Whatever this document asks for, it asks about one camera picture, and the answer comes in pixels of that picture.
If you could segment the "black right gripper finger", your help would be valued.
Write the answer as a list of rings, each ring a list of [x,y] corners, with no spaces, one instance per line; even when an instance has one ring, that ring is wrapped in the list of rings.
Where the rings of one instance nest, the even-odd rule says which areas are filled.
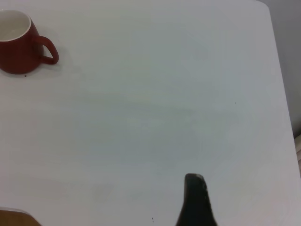
[[[184,179],[183,205],[177,226],[217,226],[205,179],[189,173]]]

